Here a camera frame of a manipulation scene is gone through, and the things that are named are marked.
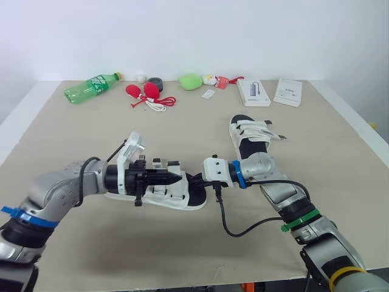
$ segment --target green ball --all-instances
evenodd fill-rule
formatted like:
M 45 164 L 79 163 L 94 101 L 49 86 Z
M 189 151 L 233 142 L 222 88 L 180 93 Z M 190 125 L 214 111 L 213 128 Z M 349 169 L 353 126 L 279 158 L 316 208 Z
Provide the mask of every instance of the green ball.
M 202 78 L 197 74 L 187 74 L 179 77 L 178 81 L 185 90 L 194 90 L 202 85 Z

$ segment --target blue cable tie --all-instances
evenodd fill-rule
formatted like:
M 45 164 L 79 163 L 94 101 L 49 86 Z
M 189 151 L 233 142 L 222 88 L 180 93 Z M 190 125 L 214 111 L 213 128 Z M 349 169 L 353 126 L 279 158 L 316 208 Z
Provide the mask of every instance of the blue cable tie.
M 43 219 L 40 219 L 37 217 L 33 217 L 33 216 L 25 213 L 20 208 L 12 209 L 12 208 L 9 208 L 7 206 L 4 206 L 0 211 L 7 213 L 7 214 L 10 214 L 10 216 L 12 218 L 20 218 L 26 222 L 29 222 L 29 223 L 32 223 L 32 224 L 35 224 L 38 226 L 42 226 L 42 227 L 53 228 L 59 224 L 59 222 L 52 222 L 52 221 L 43 220 Z
M 242 176 L 242 173 L 241 173 L 241 166 L 240 166 L 239 161 L 237 161 L 237 160 L 232 161 L 232 165 L 233 165 L 234 168 L 235 168 L 236 176 L 238 177 L 238 182 L 239 182 L 240 188 L 241 188 L 241 189 L 246 189 L 246 188 L 247 188 L 247 186 L 246 186 L 246 181 L 244 180 L 244 178 L 243 178 L 243 176 Z

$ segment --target white box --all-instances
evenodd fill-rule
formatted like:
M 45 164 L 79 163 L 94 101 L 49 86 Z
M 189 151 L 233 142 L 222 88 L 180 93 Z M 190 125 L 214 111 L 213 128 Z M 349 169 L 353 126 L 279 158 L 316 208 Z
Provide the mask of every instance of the white box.
M 271 100 L 260 81 L 238 79 L 236 82 L 244 106 L 269 106 Z M 255 87 L 255 96 L 250 95 L 250 87 Z
M 273 101 L 298 107 L 301 103 L 302 87 L 302 82 L 280 78 Z

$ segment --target red tag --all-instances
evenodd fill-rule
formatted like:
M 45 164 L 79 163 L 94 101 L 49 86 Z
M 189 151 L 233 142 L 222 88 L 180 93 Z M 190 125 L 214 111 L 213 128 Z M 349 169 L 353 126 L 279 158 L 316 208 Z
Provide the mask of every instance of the red tag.
M 227 84 L 229 84 L 229 80 L 223 76 L 219 76 L 216 78 L 217 82 L 215 84 L 215 87 L 225 89 L 227 87 Z

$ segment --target black roll of tape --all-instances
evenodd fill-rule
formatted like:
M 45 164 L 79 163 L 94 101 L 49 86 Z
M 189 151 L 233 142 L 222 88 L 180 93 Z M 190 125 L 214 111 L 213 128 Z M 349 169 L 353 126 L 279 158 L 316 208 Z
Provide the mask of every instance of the black roll of tape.
M 157 87 L 159 92 L 164 90 L 164 85 L 162 84 L 162 79 L 158 77 L 149 78 L 147 81 L 154 83 Z

